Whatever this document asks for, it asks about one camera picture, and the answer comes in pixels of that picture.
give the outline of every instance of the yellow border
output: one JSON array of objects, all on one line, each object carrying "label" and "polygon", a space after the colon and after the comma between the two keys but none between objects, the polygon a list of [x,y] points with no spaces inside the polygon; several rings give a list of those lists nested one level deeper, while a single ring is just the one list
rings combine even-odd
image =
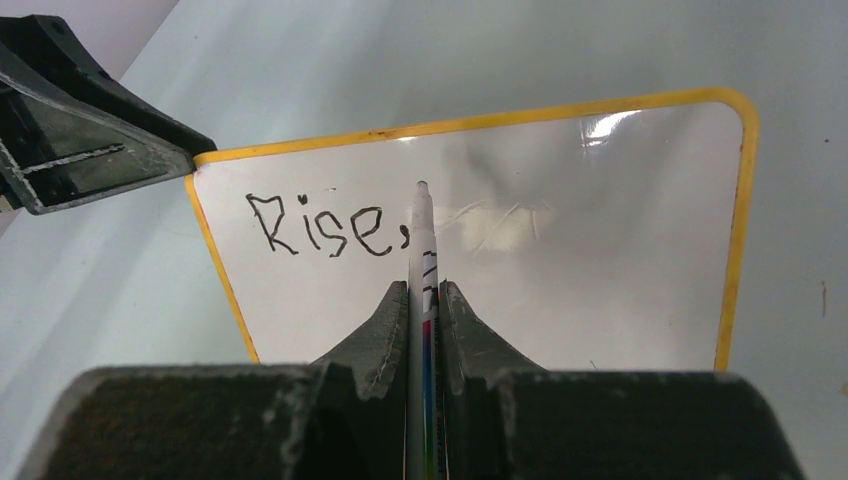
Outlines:
[{"label": "yellow border", "polygon": [[[733,209],[733,222],[730,228],[730,249],[727,256],[727,267],[725,272],[724,295],[721,304],[721,319],[718,327],[716,341],[716,355],[714,367],[717,370],[726,370],[730,358],[730,344],[733,336],[733,321],[736,315],[736,299],[739,292],[739,277],[742,270],[742,257],[745,249],[745,234],[748,228],[748,211],[751,206],[751,189],[754,180],[754,168],[756,165],[756,150],[760,136],[760,119],[754,105],[742,94],[721,87],[701,88],[696,90],[683,90],[678,92],[658,93],[641,97],[629,97],[600,102],[582,103],[578,105],[566,105],[559,107],[539,108],[535,110],[524,110],[519,112],[497,113],[478,117],[460,118],[456,120],[443,120],[419,125],[408,125],[368,132],[348,133],[332,137],[308,138],[291,142],[271,143],[253,147],[235,148],[217,152],[201,153],[194,157],[197,166],[215,162],[225,162],[243,158],[259,157],[263,155],[275,155],[278,153],[299,152],[303,150],[314,150],[327,147],[338,147],[357,143],[379,142],[401,137],[417,137],[421,135],[434,135],[438,133],[456,132],[460,130],[473,130],[479,128],[503,127],[519,123],[543,122],[559,120],[563,118],[582,117],[587,115],[600,115],[628,110],[644,110],[649,108],[670,107],[675,105],[686,105],[705,102],[721,102],[733,108],[742,121],[743,135],[742,148],[739,160],[739,174],[736,183],[736,203]],[[203,230],[203,237],[209,247],[209,253],[218,270],[218,276],[227,292],[230,306],[236,316],[244,343],[247,345],[250,358],[259,362],[256,348],[250,338],[244,317],[239,309],[238,302],[233,294],[233,287],[227,278],[215,240],[209,231],[209,224],[203,214],[203,208],[197,199],[194,189],[194,176],[186,177],[186,191],[197,222]]]}]

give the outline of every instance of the white board surface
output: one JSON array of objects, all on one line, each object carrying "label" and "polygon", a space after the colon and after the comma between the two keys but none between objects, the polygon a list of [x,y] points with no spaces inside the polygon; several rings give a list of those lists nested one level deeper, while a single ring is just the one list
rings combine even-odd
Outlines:
[{"label": "white board surface", "polygon": [[440,275],[534,361],[708,369],[742,143],[696,103],[206,163],[189,190],[263,363],[314,360],[406,279],[426,180]]}]

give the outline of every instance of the table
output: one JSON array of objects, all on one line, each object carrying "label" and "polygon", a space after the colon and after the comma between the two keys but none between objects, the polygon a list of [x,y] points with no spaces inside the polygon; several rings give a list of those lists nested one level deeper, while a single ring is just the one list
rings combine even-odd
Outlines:
[{"label": "table", "polygon": [[[848,460],[848,4],[181,1],[122,82],[229,148],[704,85],[759,165],[730,370],[811,478]],[[181,181],[0,238],[0,478],[98,365],[248,360]]]}]

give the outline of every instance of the pen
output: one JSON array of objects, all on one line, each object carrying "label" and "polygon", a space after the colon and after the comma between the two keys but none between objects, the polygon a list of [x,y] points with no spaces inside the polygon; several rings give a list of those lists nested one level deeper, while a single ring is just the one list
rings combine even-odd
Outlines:
[{"label": "pen", "polygon": [[406,478],[445,478],[437,336],[439,273],[433,199],[418,182],[409,229],[409,393],[406,404]]}]

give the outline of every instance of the marker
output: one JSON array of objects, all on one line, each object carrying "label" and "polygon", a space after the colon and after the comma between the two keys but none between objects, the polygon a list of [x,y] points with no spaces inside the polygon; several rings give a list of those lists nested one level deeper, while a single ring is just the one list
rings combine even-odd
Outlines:
[{"label": "marker", "polygon": [[445,478],[437,335],[439,272],[436,267],[433,199],[418,182],[409,229],[409,393],[406,400],[406,478]]}]

